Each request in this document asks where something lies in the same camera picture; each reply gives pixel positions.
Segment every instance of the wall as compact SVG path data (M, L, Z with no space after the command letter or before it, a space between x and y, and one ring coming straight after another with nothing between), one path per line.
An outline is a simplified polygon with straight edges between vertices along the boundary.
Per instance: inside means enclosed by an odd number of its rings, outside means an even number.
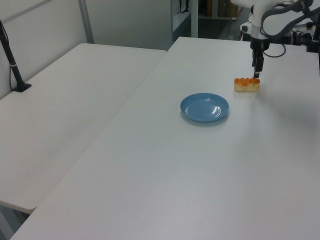
M86 1L94 43L168 50L173 43L171 0Z
M24 81L87 42L77 0L49 1L3 25ZM9 92L9 63L0 46L0 99Z
M179 25L191 14L191 1L189 0L189 12L179 13L180 11L180 3L179 0L171 0L171 9L172 9L172 27L173 31L179 27ZM186 8L186 0L182 0L182 11Z

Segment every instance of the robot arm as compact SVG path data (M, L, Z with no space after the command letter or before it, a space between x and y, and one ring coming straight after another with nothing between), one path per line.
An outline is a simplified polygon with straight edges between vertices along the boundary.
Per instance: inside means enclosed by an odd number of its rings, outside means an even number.
M269 48L270 39L279 39L303 19L320 12L319 0L255 0L253 18L241 25L241 30L251 35L254 78L263 69L263 52Z

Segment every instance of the black cable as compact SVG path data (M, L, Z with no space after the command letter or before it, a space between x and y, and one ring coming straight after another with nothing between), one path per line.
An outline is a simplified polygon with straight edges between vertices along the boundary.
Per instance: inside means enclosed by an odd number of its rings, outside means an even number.
M266 56L269 57L269 58L280 58L280 57L282 57L283 55L286 54L287 48L286 48L286 46L285 46L282 42L279 42L279 44L281 44L282 47L283 47L283 53L282 53L282 54L280 54L280 55L278 55L278 56L271 56L271 55L269 55L269 54L267 54L267 53L265 53L265 52L263 52L263 54L266 55Z
M269 37L268 35L264 34L264 33L263 33L263 27L262 27L262 26L260 27L260 33L261 33L263 36L272 39L275 43L281 44L282 47L283 47L283 53L280 54L280 55L278 55L278 56L271 56L271 55L269 55L269 54L267 54L267 53L265 53L265 52L263 51L263 54L264 54L264 55L266 55L266 56L269 57L269 58L280 58L280 57L282 57L283 55L286 54L286 52L287 52L286 46L285 46L282 42L280 42L279 40L274 39L274 38Z
M9 85L10 85L10 90L12 92L13 90L12 90L12 86L11 86L11 66L9 66Z

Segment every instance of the tabletop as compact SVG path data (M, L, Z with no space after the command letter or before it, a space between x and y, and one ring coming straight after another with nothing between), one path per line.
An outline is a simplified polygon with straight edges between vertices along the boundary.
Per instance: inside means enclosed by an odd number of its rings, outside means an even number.
M12 240L318 240L318 55L287 46L259 92L234 92L251 53L179 38ZM200 92L228 116L186 119L180 102Z
M0 101L0 204L31 213L166 52L80 44Z

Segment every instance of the blue plate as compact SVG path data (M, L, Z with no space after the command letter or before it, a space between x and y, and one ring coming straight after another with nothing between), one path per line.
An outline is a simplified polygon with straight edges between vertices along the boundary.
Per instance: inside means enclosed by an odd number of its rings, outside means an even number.
M184 115L196 122L215 122L226 116L229 104L223 97L212 93L187 96L180 104Z

